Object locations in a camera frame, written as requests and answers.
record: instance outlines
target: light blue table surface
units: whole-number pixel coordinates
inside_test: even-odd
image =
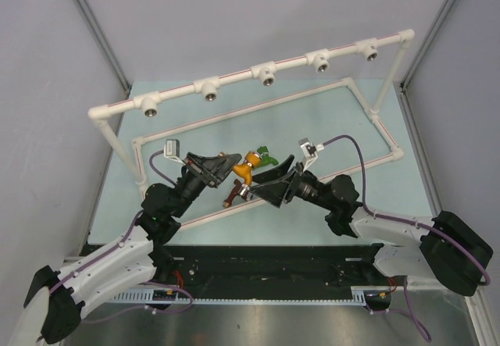
[[[223,112],[229,112],[258,102],[334,80],[278,80],[272,87],[257,81],[245,81],[219,89],[214,102],[201,95],[188,95],[164,102],[156,117],[147,118],[141,110],[127,112],[123,117],[119,138],[133,155],[131,140],[146,134],[184,125]],[[382,80],[357,80],[359,89],[372,102]],[[136,82],[131,96],[154,90],[164,90],[189,82]],[[376,209],[413,216],[430,215],[409,136],[402,118],[395,90],[391,87],[380,115],[386,127],[405,152],[403,159],[389,162],[367,171],[367,200]],[[375,127],[366,118],[359,103],[345,87],[326,91],[283,105],[264,109],[246,116],[202,127],[175,136],[180,140],[181,157],[187,152],[198,155],[217,155],[219,152],[242,155],[267,145],[270,154],[280,162],[289,154],[302,159],[298,141],[308,137],[319,144],[339,134],[350,134],[360,144],[365,161],[386,155],[389,150]],[[164,140],[143,146],[143,159],[163,149]],[[163,157],[156,165],[169,177],[180,175],[180,165]],[[358,158],[352,143],[340,141],[328,146],[311,167],[318,176],[357,165]],[[163,181],[149,167],[149,183]],[[222,202],[233,187],[232,173],[218,189],[206,188],[192,207],[180,218],[181,222],[222,209]],[[361,175],[353,175],[361,191]],[[90,244],[110,242],[125,230],[133,215],[141,208],[141,196],[134,178],[120,158],[113,154],[99,199],[95,219],[88,238]],[[281,244],[281,245],[339,245],[366,244],[367,240],[338,237],[330,232],[324,221],[328,211],[296,198],[281,209],[263,205],[237,215],[219,219],[190,230],[179,231],[171,244]]]

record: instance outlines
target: metal frame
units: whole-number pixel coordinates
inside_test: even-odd
[[[205,100],[212,101],[216,98],[217,89],[228,84],[233,84],[241,82],[243,80],[259,79],[263,86],[268,86],[273,83],[274,73],[281,70],[287,70],[299,66],[314,66],[317,72],[323,72],[324,69],[317,66],[317,59],[321,58],[326,64],[328,64],[328,59],[336,59],[337,57],[344,55],[361,55],[365,60],[371,61],[374,59],[378,53],[377,48],[398,44],[398,51],[396,52],[393,63],[387,72],[384,82],[380,87],[377,95],[377,100],[370,105],[366,99],[362,96],[360,92],[355,92],[357,88],[351,78],[345,78],[343,81],[345,85],[348,86],[353,94],[358,99],[361,104],[365,114],[370,118],[377,129],[380,131],[384,140],[391,141],[390,145],[395,144],[394,140],[391,139],[389,133],[380,127],[380,117],[379,109],[386,96],[389,87],[394,79],[395,73],[401,65],[403,56],[408,49],[415,33],[413,30],[403,30],[396,34],[384,36],[384,37],[372,37],[370,39],[357,41],[350,45],[345,45],[342,47],[336,47],[331,49],[320,49],[319,51],[305,53],[299,57],[294,57],[293,59],[284,59],[281,61],[270,61],[261,63],[259,65],[251,66],[249,69],[237,71],[236,73],[230,73],[223,76],[208,77],[205,79],[195,80],[190,84],[185,84],[184,86],[171,88],[164,91],[153,91],[147,94],[137,95],[133,98],[129,98],[122,102],[117,102],[109,105],[100,105],[91,108],[88,111],[89,117],[92,119],[94,125],[102,132],[104,138],[112,146],[115,153],[120,157],[125,167],[127,167],[131,174],[134,176],[135,182],[139,187],[139,191],[143,194],[148,188],[148,181],[145,173],[141,170],[141,167],[134,159],[130,157],[127,150],[123,146],[122,142],[115,135],[111,127],[109,126],[108,120],[110,117],[123,114],[135,109],[142,109],[147,117],[152,117],[156,115],[157,105],[166,102],[172,98],[179,98],[191,94],[203,94]],[[254,105],[255,110],[261,109],[259,105]],[[198,121],[199,124],[203,126],[203,121]],[[400,153],[394,151],[394,157],[400,157]]]
[[[92,12],[92,9],[88,4],[88,1],[87,0],[73,0],[73,1],[75,2],[75,5],[80,12],[82,19],[84,20],[85,24],[90,30],[92,37],[95,39],[95,44],[101,50],[106,62],[111,67],[114,76],[120,83],[120,86],[122,87],[125,94],[128,96],[128,93],[130,92],[130,83],[128,82],[127,77],[125,77],[125,74],[123,73],[123,70],[120,64],[118,63],[118,59],[116,58],[115,52],[109,45],[108,39],[104,35],[104,32],[102,31],[102,28],[99,25],[99,22],[95,18],[95,14]]]
[[[415,152],[416,161],[420,170],[420,175],[422,176],[427,198],[429,199],[432,212],[436,216],[443,209],[443,207],[436,188],[436,183],[434,182],[434,178],[432,176],[422,139],[418,132],[412,110],[409,106],[407,94],[408,91],[400,89],[398,92],[398,100],[401,106],[406,128],[408,129],[412,148]],[[426,290],[426,283],[419,283],[418,288]],[[490,309],[489,301],[484,293],[484,287],[478,287],[476,294],[473,297],[466,298],[466,303],[469,308],[470,317],[473,320],[474,329],[480,346],[500,345],[498,328],[497,325],[495,325],[494,315]]]
[[[443,5],[439,9],[439,13],[437,14],[434,22],[430,26],[430,30],[427,33],[427,36],[423,40],[422,45],[419,48],[419,51],[416,54],[416,58],[413,60],[408,72],[402,81],[402,89],[406,90],[411,83],[415,72],[422,65],[427,53],[429,52],[432,44],[434,43],[434,39],[437,37],[439,30],[445,23],[448,18],[449,13],[452,11],[458,0],[445,0]]]

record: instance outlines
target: pvc pipe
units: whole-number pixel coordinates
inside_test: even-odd
[[[104,138],[108,141],[109,145],[111,145],[112,149],[115,153],[121,158],[125,166],[130,170],[130,172],[134,175],[135,182],[137,184],[142,184],[145,182],[145,176],[143,176],[142,172],[139,168],[134,164],[130,156],[125,151],[125,148],[116,137],[115,132],[108,124],[107,121],[95,121],[95,126],[99,128],[104,135]]]
[[[396,56],[394,58],[394,61],[392,62],[391,68],[389,69],[389,72],[387,73],[387,76],[384,79],[384,83],[382,84],[382,87],[378,92],[377,100],[375,101],[375,104],[373,104],[373,107],[371,108],[371,112],[373,114],[377,114],[380,111],[380,106],[384,101],[385,95],[389,91],[389,87],[391,86],[394,76],[396,75],[396,72],[398,71],[401,65],[401,61],[405,56],[407,48],[408,45],[406,45],[405,43],[401,43],[399,45],[398,51],[396,52]]]
[[[274,98],[273,100],[269,100],[268,102],[261,102],[259,104],[255,104],[255,105],[247,106],[245,108],[234,110],[233,112],[219,114],[218,116],[215,116],[215,117],[202,119],[201,121],[198,121],[198,122],[189,123],[187,125],[183,125],[180,127],[174,127],[173,129],[165,130],[165,131],[162,131],[162,132],[159,132],[156,134],[147,135],[145,137],[137,138],[137,139],[138,140],[140,139],[142,144],[146,144],[150,141],[156,141],[158,139],[163,139],[165,137],[169,137],[170,135],[180,134],[180,133],[183,133],[185,131],[198,129],[199,127],[208,126],[208,125],[211,125],[213,123],[225,121],[227,119],[231,119],[231,118],[235,118],[235,117],[239,117],[239,116],[244,116],[245,114],[257,112],[261,109],[270,108],[272,106],[281,105],[281,104],[284,104],[285,102],[291,102],[293,100],[297,100],[300,98],[311,96],[311,95],[317,94],[319,92],[329,91],[329,90],[332,90],[332,89],[338,88],[338,87],[344,87],[347,83],[348,83],[348,78],[344,78],[342,80],[338,80],[337,82],[333,82],[333,83],[325,84],[323,86],[311,88],[311,89],[306,90],[306,91],[300,91],[300,92],[297,92],[295,94],[282,96],[280,98]]]
[[[276,67],[276,71],[292,69],[294,67],[307,65],[307,59],[305,56],[301,55],[300,57],[295,57],[293,59],[284,59],[283,61],[275,62],[274,65]]]
[[[386,37],[379,37],[379,38],[372,38],[369,39],[369,41],[372,41],[374,43],[374,46],[376,48],[384,46],[384,45],[390,45],[394,43],[399,43],[401,42],[402,44],[409,43],[413,37],[415,36],[415,32],[413,30],[404,30],[400,31],[397,34],[393,34],[390,36]],[[328,54],[329,59],[332,59],[334,57],[339,57],[341,55],[351,55],[351,54],[356,54],[362,52],[362,48],[359,47],[359,45],[356,44],[350,44],[346,45],[343,47],[338,47],[338,48],[332,48],[328,49],[325,51],[325,53]],[[395,64],[399,65],[401,62],[401,59],[398,59],[398,55],[396,56],[395,62],[393,63],[393,66],[391,70],[394,69],[394,71],[390,71],[389,74],[386,77],[386,80],[390,83],[392,81],[392,77],[394,77],[395,71],[397,70],[398,66]],[[278,71],[278,70],[286,70],[290,69],[293,67],[298,67],[298,66],[304,66],[309,63],[307,59],[307,55],[303,55],[300,57],[295,57],[293,59],[285,59],[282,61],[277,61],[277,62],[272,62],[275,65],[275,68],[272,69],[273,72]],[[232,84],[236,83],[242,80],[247,80],[255,77],[255,74],[252,74],[252,70],[243,70],[243,71],[238,71],[236,73],[231,73],[227,74],[221,77],[212,77],[212,78],[217,78],[220,81],[220,85],[226,85],[226,84]],[[385,94],[387,93],[388,87],[390,84],[387,86],[387,89],[385,87],[382,88],[383,93],[381,92],[379,94],[379,98],[377,99],[377,102],[375,106],[372,108],[373,112],[378,112],[378,109],[380,108],[380,104],[383,101],[383,98]],[[161,92],[156,92],[158,95],[157,97],[154,97],[156,102],[164,102],[165,100],[170,100],[171,98],[178,98],[180,96],[185,96],[185,95],[190,95],[195,93],[195,87],[193,84],[186,84],[184,86],[180,87],[175,87],[171,88],[169,90],[161,91]],[[121,114],[123,112],[127,112],[132,109],[139,109],[141,107],[142,99],[148,95],[151,95],[153,93],[149,94],[144,94],[144,95],[138,95],[135,96],[133,99],[130,100],[125,100],[123,102],[117,102],[115,104],[110,104],[110,105],[101,105],[97,106],[94,108],[91,108],[88,112],[88,115],[91,119],[93,120],[100,120],[100,119],[108,119],[111,116],[115,116],[116,114]]]
[[[221,86],[226,84],[241,82],[242,80],[247,80],[252,78],[252,71],[250,69],[238,71],[237,73],[232,73],[219,77],[219,82]]]
[[[382,138],[385,140],[385,142],[387,143],[387,145],[389,146],[390,149],[392,149],[393,147],[395,147],[397,145],[396,141],[389,134],[388,129],[384,126],[384,124],[380,120],[379,116],[373,117],[372,118],[372,123],[373,123],[373,125],[375,125],[375,127],[378,130],[378,132],[380,133],[380,135],[382,136]]]
[[[216,219],[223,219],[224,217],[236,215],[240,212],[246,211],[248,209],[252,209],[258,207],[260,205],[266,204],[262,199],[251,200],[250,202],[246,202],[244,204],[236,205],[234,207],[230,207],[228,209],[224,209],[222,211],[211,213],[207,216],[198,217],[197,219],[192,219],[191,221],[187,221],[180,226],[180,230],[189,230],[193,227],[200,227],[201,225],[205,225],[206,223],[211,223]]]
[[[144,173],[142,175],[144,180],[139,184],[139,191],[141,192],[141,196],[144,199],[146,191],[148,190],[148,187],[149,187],[149,180],[148,180],[148,175],[146,174],[146,171],[145,171],[144,160],[142,159],[141,141],[138,139],[133,139],[132,140],[132,149],[135,152],[136,166],[139,168],[139,171],[141,173]]]
[[[340,57],[342,55],[355,55],[358,52],[356,44],[345,45],[343,47],[337,47],[328,49],[330,53],[330,58]]]
[[[355,96],[356,100],[358,100],[358,103],[365,111],[365,114],[368,116],[370,113],[370,103],[363,96],[358,86],[356,85],[356,82],[352,78],[348,78],[348,83],[346,84],[346,86],[349,90],[351,90],[352,94]]]

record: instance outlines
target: red stripe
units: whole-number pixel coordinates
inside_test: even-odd
[[[192,86],[193,83],[190,83],[190,84],[185,84],[184,86],[179,86],[179,87],[175,87],[175,88],[170,88],[168,90],[163,90],[163,91],[160,91],[159,93],[162,94],[163,92],[168,92],[168,91],[173,91],[173,90],[178,90],[179,88],[182,88],[182,87],[189,87],[189,86]]]
[[[277,100],[281,100],[282,98],[288,98],[288,97],[294,96],[294,95],[296,95],[296,94],[301,94],[302,92],[307,92],[307,91],[316,90],[316,89],[318,89],[318,88],[325,87],[325,86],[330,86],[330,85],[332,85],[332,84],[336,84],[336,83],[339,83],[339,82],[341,82],[341,80],[338,80],[338,81],[336,81],[336,82],[329,83],[329,84],[324,84],[323,86],[310,88],[309,90],[295,92],[294,94],[291,94],[291,95],[285,95],[285,96],[281,96],[281,97],[279,97],[279,98],[274,98],[274,99],[269,100],[269,101],[267,101],[267,102],[260,102],[259,104],[254,104],[254,105],[250,105],[250,106],[245,106],[244,108],[236,109],[236,110],[233,110],[233,111],[231,111],[231,112],[225,112],[225,113],[219,114],[219,115],[214,116],[214,117],[209,117],[209,118],[205,118],[205,119],[200,119],[199,121],[195,121],[195,122],[192,122],[192,123],[188,123],[188,124],[186,124],[186,125],[182,125],[182,126],[174,127],[173,129],[168,129],[168,130],[160,131],[159,133],[154,133],[154,134],[146,135],[146,136],[145,136],[145,137],[143,137],[143,138],[145,139],[145,138],[148,138],[148,137],[154,137],[155,135],[160,135],[160,134],[168,133],[169,131],[176,130],[176,129],[180,129],[181,127],[188,127],[188,126],[190,126],[190,125],[194,125],[195,123],[205,122],[205,121],[208,121],[208,120],[210,120],[210,119],[219,118],[219,117],[225,116],[225,115],[230,114],[230,113],[240,112],[241,110],[245,110],[245,109],[249,109],[249,108],[254,108],[254,107],[259,106],[259,105],[262,105],[262,104],[275,102],[275,101],[277,101]]]
[[[251,72],[250,69],[246,69],[246,70],[238,71],[237,73],[231,73],[231,74],[224,75],[222,77],[219,77],[219,79],[223,79],[223,78],[227,78],[227,77],[232,77],[233,75],[238,75],[238,74],[246,73],[248,71]]]
[[[384,131],[387,133],[387,135],[389,136],[389,138],[392,140],[392,142],[394,144],[396,144],[395,140],[392,138],[392,136],[389,134],[388,132],[388,129],[385,128],[384,124],[382,123],[382,121],[378,120],[378,122],[380,123],[380,125],[382,126],[382,128],[384,129]]]
[[[204,219],[208,219],[209,217],[212,217],[212,216],[222,215],[223,213],[226,213],[226,212],[229,212],[229,211],[241,208],[243,205],[253,204],[253,203],[256,203],[256,202],[263,202],[263,200],[262,199],[252,200],[250,202],[246,202],[246,203],[243,203],[243,204],[240,204],[240,205],[236,205],[234,207],[230,207],[228,209],[224,209],[223,211],[220,211],[220,212],[212,213],[212,214],[210,214],[208,216],[200,217],[199,219],[193,219],[192,221],[188,221],[186,223],[183,223],[181,225],[181,227],[185,227],[186,225],[190,225],[192,223],[197,223],[197,222],[202,221]]]
[[[332,48],[332,49],[328,49],[329,51],[336,51],[338,49],[343,49],[343,48],[349,48],[349,47],[352,47],[353,45],[355,44],[350,44],[350,45],[344,45],[343,47],[336,47],[336,48]]]
[[[284,59],[283,61],[278,61],[275,63],[285,63],[285,62],[295,61],[296,59],[304,59],[304,58],[305,58],[305,56],[301,55],[300,57],[295,57],[294,59]]]
[[[135,157],[137,157],[137,166],[139,167],[139,173],[142,174],[141,161],[139,160],[139,150],[135,148]]]
[[[117,105],[120,105],[120,104],[123,104],[125,102],[132,102],[133,100],[123,100],[122,102],[115,102],[114,104],[109,104],[108,107],[110,106],[117,106]]]

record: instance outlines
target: white wall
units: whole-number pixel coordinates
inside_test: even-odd
[[[500,315],[500,0],[458,1],[409,100],[444,208],[495,250],[488,293]]]
[[[0,344],[34,272],[81,237],[107,144],[87,118],[124,98],[72,0],[0,0]]]
[[[88,1],[133,80],[223,75],[413,28],[416,40],[398,73],[400,80],[444,0]],[[330,74],[383,77],[392,50],[386,48],[374,63],[338,59]],[[311,76],[313,70],[304,69],[280,74]]]

